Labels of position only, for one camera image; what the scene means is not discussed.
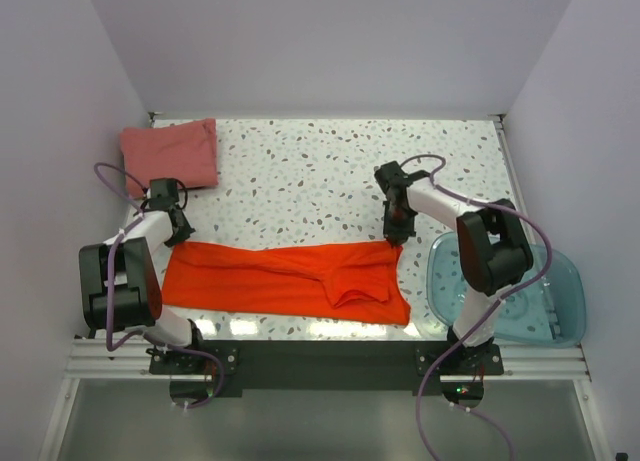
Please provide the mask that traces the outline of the orange t shirt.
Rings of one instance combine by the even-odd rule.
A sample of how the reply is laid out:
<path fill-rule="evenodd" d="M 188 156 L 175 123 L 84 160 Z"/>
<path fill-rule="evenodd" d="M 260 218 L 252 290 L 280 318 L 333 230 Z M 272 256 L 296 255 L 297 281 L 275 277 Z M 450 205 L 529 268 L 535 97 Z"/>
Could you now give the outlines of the orange t shirt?
<path fill-rule="evenodd" d="M 386 241 L 247 250 L 187 242 L 165 272 L 166 304 L 405 326 L 402 250 Z"/>

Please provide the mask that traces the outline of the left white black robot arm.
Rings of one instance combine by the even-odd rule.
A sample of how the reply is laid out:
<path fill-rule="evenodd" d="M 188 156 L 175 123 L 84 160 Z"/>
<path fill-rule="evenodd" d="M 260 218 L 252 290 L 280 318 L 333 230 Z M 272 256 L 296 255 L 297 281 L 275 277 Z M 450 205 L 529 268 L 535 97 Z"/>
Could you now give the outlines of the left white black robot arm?
<path fill-rule="evenodd" d="M 107 334 L 113 351 L 123 338 L 141 335 L 174 347 L 171 359 L 185 373 L 200 371 L 207 349 L 195 323 L 163 305 L 152 255 L 173 248 L 195 232 L 186 218 L 187 188 L 175 178 L 150 182 L 141 212 L 112 238 L 79 251 L 83 317 L 89 329 Z"/>

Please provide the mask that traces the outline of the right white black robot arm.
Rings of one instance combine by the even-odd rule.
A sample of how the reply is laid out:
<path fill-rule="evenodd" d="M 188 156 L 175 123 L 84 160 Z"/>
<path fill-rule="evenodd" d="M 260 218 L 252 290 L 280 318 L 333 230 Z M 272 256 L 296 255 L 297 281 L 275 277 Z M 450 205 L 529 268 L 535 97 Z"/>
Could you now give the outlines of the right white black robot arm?
<path fill-rule="evenodd" d="M 447 333 L 441 364 L 469 373 L 490 351 L 502 302 L 498 296 L 517 285 L 533 267 L 533 254 L 513 203 L 474 200 L 438 184 L 435 173 L 407 173 L 397 161 L 374 172 L 385 196 L 383 236 L 393 246 L 416 235 L 415 217 L 425 214 L 457 236 L 467 283 L 462 310 Z"/>

